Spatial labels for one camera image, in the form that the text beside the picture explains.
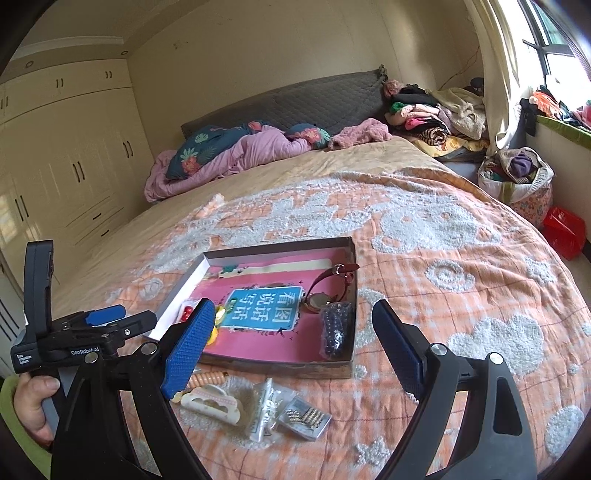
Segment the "headboard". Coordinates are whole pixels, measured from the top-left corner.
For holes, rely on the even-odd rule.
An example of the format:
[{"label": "headboard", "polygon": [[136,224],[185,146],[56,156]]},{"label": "headboard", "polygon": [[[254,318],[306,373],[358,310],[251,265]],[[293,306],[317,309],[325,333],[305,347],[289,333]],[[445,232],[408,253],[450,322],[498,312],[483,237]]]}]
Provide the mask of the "headboard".
[{"label": "headboard", "polygon": [[388,104],[382,84],[388,79],[384,65],[370,72],[346,73],[255,95],[225,106],[181,126],[185,138],[205,125],[231,128],[263,120],[283,130],[299,123],[315,124],[331,135],[367,118],[384,120]]}]

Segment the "blue gripper pad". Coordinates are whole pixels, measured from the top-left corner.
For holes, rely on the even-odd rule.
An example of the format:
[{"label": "blue gripper pad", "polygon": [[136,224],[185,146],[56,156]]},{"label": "blue gripper pad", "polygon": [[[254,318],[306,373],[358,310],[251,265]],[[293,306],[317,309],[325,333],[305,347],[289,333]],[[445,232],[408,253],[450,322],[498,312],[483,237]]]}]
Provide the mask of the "blue gripper pad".
[{"label": "blue gripper pad", "polygon": [[125,307],[123,305],[113,305],[105,309],[93,310],[86,316],[86,324],[92,327],[104,325],[125,318]]},{"label": "blue gripper pad", "polygon": [[402,331],[404,324],[386,300],[374,305],[372,323],[402,388],[421,400],[425,389],[423,360]]},{"label": "blue gripper pad", "polygon": [[189,325],[166,359],[164,381],[160,387],[164,398],[170,400],[176,392],[187,387],[193,369],[212,334],[215,319],[215,305],[208,299],[199,302],[187,319]]}]

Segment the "wristwatch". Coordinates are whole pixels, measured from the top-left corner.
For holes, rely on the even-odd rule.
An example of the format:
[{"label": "wristwatch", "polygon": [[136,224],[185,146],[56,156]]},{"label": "wristwatch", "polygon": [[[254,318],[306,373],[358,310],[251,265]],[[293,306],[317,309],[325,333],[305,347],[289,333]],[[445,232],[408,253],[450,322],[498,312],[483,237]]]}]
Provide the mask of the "wristwatch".
[{"label": "wristwatch", "polygon": [[[318,277],[312,282],[312,285],[308,289],[306,296],[304,297],[303,304],[304,306],[314,313],[319,313],[322,307],[328,305],[329,303],[334,303],[336,301],[342,301],[345,296],[347,295],[347,290],[349,285],[353,283],[353,272],[357,271],[359,268],[358,264],[337,264],[334,265],[332,268],[323,271]],[[345,288],[343,289],[342,295],[330,296],[324,292],[321,293],[312,293],[312,290],[316,286],[317,283],[321,282],[325,278],[332,277],[336,275],[338,277],[343,278],[345,282]]]}]

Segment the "watch face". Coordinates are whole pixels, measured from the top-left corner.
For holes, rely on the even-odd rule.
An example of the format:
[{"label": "watch face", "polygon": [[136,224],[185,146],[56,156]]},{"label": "watch face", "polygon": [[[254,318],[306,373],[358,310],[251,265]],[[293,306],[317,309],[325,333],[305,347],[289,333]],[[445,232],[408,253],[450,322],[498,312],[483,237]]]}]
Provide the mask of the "watch face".
[{"label": "watch face", "polygon": [[313,293],[308,298],[308,305],[314,310],[320,310],[332,302],[332,298],[326,293]]}]

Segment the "person's hand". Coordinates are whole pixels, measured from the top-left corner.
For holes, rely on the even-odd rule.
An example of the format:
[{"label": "person's hand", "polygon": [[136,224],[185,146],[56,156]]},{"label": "person's hand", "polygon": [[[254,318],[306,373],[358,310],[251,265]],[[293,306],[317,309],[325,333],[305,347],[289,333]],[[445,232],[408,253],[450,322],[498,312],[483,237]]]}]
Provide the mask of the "person's hand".
[{"label": "person's hand", "polygon": [[51,397],[59,388],[60,381],[54,377],[22,374],[18,379],[14,411],[31,438],[42,446],[53,441],[53,432],[45,420],[41,401]]}]

